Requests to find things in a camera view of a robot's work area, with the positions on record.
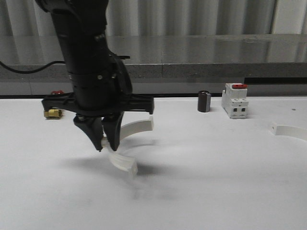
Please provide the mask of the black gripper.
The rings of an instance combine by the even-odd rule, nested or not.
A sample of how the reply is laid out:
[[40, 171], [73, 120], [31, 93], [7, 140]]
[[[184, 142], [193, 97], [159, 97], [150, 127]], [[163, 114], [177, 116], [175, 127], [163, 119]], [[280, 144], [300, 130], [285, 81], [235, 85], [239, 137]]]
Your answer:
[[125, 111], [154, 112], [153, 97], [132, 93], [130, 77], [121, 59], [116, 54], [109, 54], [111, 65], [99, 73], [71, 73], [73, 92], [47, 95], [42, 100], [46, 112], [58, 108], [78, 113], [73, 122], [87, 135], [97, 151], [103, 148], [103, 130], [111, 149], [117, 151]]

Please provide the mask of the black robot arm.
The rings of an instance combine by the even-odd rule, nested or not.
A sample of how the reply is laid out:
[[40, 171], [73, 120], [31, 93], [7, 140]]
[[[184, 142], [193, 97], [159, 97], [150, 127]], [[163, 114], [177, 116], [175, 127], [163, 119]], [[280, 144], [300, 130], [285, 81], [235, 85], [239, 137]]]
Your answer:
[[50, 13], [73, 91], [49, 95], [44, 113], [62, 109], [76, 114], [73, 122], [101, 151], [106, 137], [112, 150], [120, 143], [126, 111], [154, 111], [152, 97], [136, 95], [122, 57], [106, 41], [106, 0], [39, 0]]

